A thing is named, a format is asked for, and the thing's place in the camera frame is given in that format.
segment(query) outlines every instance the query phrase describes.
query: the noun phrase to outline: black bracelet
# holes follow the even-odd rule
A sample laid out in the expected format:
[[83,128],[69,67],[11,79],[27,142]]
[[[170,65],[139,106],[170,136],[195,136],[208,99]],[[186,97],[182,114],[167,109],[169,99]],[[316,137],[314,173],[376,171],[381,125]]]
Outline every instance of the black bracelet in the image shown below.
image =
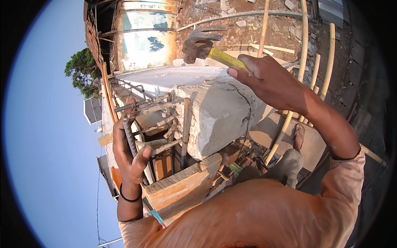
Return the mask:
[[136,198],[135,200],[129,200],[129,199],[127,199],[127,198],[125,198],[125,197],[123,196],[123,193],[121,192],[121,187],[122,187],[122,186],[123,186],[123,183],[120,183],[120,196],[121,196],[121,198],[123,198],[126,202],[134,203],[134,202],[137,202],[137,201],[139,201],[139,200],[142,199],[142,187],[141,187],[141,186],[139,187],[139,188],[141,189],[141,193],[139,194],[138,198]]

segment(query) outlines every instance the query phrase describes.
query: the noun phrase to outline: hammer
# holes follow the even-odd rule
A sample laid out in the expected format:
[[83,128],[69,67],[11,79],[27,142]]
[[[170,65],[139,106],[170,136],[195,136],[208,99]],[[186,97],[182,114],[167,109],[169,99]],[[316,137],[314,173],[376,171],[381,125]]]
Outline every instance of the hammer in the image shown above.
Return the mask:
[[212,40],[221,40],[222,35],[207,33],[210,31],[225,31],[227,26],[200,27],[193,30],[183,43],[182,51],[184,52],[183,61],[186,64],[194,64],[196,58],[205,59],[206,57],[216,60],[228,67],[237,66],[246,68],[243,62],[212,47]]

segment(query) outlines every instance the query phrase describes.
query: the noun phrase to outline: tree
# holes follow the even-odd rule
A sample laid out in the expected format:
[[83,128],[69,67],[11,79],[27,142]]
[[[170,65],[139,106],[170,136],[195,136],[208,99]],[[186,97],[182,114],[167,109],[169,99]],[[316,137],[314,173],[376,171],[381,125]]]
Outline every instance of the tree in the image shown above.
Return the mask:
[[66,63],[65,76],[72,77],[72,85],[80,90],[84,97],[98,98],[99,88],[92,82],[101,76],[95,60],[88,48],[84,48],[71,56],[71,60]]

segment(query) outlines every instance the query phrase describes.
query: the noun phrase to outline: leg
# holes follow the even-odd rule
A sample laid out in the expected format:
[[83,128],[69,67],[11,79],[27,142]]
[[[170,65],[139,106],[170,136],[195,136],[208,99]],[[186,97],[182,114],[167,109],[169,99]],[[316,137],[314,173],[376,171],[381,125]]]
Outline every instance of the leg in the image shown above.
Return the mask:
[[260,175],[262,175],[262,173],[257,168],[248,165],[239,173],[233,185],[236,185],[237,183],[243,183],[251,179],[260,178]]
[[299,153],[302,147],[304,138],[304,129],[302,125],[296,125],[295,127],[295,142],[293,149],[285,151],[281,160],[275,164],[269,171],[262,175],[261,178],[275,179],[282,181],[284,175],[287,176],[287,185],[295,188],[297,182],[298,172],[303,167],[303,156]]

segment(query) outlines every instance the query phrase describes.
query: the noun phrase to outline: sky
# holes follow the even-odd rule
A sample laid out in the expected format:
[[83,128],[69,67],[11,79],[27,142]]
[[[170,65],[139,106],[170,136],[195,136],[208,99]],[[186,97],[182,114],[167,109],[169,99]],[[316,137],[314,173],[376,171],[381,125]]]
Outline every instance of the sky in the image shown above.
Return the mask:
[[[96,247],[100,134],[83,114],[84,96],[65,77],[84,49],[83,0],[52,0],[24,41],[5,107],[8,171],[21,209],[45,247]],[[99,235],[121,236],[117,204],[99,184]],[[113,247],[123,247],[118,241]]]

